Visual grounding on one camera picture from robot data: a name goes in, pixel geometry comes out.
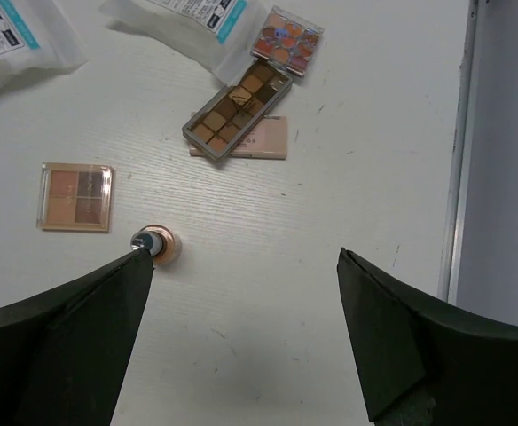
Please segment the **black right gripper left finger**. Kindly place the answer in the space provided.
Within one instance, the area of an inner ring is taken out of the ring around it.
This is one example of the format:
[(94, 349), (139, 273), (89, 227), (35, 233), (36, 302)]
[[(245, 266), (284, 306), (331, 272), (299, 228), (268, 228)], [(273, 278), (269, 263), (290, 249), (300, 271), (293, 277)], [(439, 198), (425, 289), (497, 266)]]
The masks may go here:
[(138, 249), (0, 308), (0, 425), (108, 425), (153, 277)]

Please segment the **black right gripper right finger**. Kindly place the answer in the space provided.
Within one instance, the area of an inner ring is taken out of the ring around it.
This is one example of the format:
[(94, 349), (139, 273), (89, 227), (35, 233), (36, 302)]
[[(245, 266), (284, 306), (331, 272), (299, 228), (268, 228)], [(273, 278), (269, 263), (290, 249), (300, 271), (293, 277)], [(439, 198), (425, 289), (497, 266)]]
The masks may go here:
[(518, 425), (518, 327), (448, 304), (343, 250), (341, 304), (376, 425)]

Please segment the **round-cap foundation bottle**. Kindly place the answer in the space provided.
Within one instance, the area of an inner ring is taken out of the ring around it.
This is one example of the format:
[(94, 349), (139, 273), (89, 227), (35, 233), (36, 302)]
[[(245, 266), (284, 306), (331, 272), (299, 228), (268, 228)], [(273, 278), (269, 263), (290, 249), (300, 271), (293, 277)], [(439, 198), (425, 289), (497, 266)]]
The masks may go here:
[(133, 234), (130, 246), (148, 251), (153, 264), (171, 264), (180, 256), (182, 241), (163, 225), (148, 225)]

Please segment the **four-pan brown eyeshadow palette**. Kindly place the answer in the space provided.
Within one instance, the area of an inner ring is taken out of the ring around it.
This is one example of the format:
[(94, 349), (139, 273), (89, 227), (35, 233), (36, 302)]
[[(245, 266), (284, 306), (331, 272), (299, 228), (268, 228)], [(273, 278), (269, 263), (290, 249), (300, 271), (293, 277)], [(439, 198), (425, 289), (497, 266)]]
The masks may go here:
[(107, 165), (44, 163), (37, 227), (43, 231), (107, 233), (113, 183), (114, 169)]

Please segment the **white cotton pad pack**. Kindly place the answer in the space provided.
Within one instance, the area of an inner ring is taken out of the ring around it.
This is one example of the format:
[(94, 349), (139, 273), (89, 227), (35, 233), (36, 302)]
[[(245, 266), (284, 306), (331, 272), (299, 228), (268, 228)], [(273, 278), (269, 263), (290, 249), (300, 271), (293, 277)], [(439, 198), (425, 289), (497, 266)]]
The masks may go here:
[(30, 69), (73, 70), (82, 44), (52, 0), (0, 0), (0, 89)]
[(202, 65), (222, 83), (242, 75), (256, 5), (253, 1), (105, 1), (100, 11)]

